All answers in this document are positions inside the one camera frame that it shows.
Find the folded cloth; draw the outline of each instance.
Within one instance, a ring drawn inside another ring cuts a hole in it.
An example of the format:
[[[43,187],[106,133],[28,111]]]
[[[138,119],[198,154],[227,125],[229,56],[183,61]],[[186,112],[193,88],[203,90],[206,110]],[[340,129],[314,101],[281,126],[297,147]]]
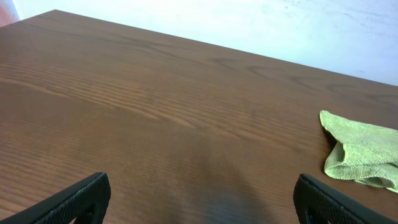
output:
[[[398,131],[320,112],[322,126],[338,141],[325,174],[398,193]]]

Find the brown table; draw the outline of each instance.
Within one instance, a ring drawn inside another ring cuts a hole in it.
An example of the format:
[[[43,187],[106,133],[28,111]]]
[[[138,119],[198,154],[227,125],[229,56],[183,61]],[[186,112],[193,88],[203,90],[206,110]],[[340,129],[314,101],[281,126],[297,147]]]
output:
[[[300,173],[398,220],[397,194],[322,172],[318,120],[398,129],[395,86],[52,11],[0,29],[0,105],[1,219],[103,171],[105,223],[203,223],[226,198],[298,223]]]

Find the cloth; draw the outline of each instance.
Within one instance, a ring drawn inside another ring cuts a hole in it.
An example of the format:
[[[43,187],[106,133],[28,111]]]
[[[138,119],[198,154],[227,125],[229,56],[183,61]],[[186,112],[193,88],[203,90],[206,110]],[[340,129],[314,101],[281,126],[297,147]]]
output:
[[[320,112],[322,126],[338,141],[325,174],[398,193],[398,131]]]

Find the white backdrop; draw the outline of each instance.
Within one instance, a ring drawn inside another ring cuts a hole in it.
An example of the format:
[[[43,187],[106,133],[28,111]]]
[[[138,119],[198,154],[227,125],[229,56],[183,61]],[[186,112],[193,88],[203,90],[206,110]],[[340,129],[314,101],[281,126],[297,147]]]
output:
[[[14,0],[398,85],[396,0]]]

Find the light green towel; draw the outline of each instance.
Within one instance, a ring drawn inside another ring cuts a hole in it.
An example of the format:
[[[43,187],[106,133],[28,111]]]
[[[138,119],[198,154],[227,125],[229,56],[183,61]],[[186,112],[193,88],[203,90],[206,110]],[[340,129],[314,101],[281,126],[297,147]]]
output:
[[[327,111],[321,111],[319,117],[338,141],[325,162],[326,175],[398,193],[398,131]]]

